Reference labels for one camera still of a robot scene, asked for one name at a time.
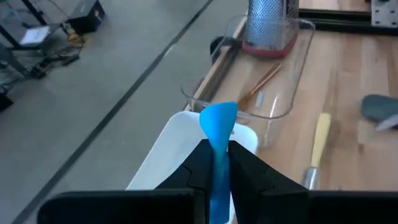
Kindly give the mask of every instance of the butcher block countertop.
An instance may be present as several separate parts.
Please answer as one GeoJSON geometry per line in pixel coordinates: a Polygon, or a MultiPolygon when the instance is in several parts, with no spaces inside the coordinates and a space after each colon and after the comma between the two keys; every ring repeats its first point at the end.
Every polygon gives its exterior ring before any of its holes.
{"type": "MultiPolygon", "coordinates": [[[[364,0],[300,0],[300,7],[369,10],[364,0]]],[[[258,68],[251,59],[246,60],[239,54],[236,58],[223,85],[226,82],[231,85],[234,72],[244,74],[242,67],[237,68],[237,60],[243,60],[244,66],[251,66],[251,73],[258,68]]],[[[279,124],[273,142],[263,140],[264,133],[259,133],[256,128],[260,123],[247,124],[259,136],[257,156],[301,183],[305,169],[310,166],[317,119],[320,113],[330,113],[332,122],[319,167],[317,188],[398,190],[398,131],[377,132],[375,124],[361,116],[361,100],[366,95],[398,98],[397,66],[397,37],[315,31],[294,106],[279,124]]],[[[214,67],[217,62],[199,86],[199,92],[206,92],[207,78],[216,70],[214,67]]],[[[247,83],[246,80],[234,82],[247,83]]],[[[234,92],[223,93],[223,85],[212,96],[212,102],[224,101],[223,95],[236,95],[239,91],[239,88],[233,88],[234,92]]]]}

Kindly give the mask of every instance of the transparent storage container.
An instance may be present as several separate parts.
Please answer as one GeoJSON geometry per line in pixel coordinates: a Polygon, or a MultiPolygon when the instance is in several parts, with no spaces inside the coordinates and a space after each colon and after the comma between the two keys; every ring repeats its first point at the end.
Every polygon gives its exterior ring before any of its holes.
{"type": "Polygon", "coordinates": [[[294,106],[314,31],[315,25],[302,19],[233,17],[211,56],[210,71],[200,83],[182,84],[189,109],[200,112],[224,101],[241,105],[241,100],[279,63],[279,71],[258,92],[245,97],[246,106],[239,107],[238,112],[238,122],[257,133],[260,148],[271,146],[294,106]]]}

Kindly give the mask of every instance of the blue spatula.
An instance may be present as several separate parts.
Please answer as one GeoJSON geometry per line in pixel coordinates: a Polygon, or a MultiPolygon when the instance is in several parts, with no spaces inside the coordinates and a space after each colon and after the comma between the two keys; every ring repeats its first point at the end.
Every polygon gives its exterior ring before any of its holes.
{"type": "Polygon", "coordinates": [[[211,224],[227,223],[229,220],[229,157],[226,150],[237,113],[235,102],[211,105],[200,113],[200,126],[213,148],[211,224]]]}

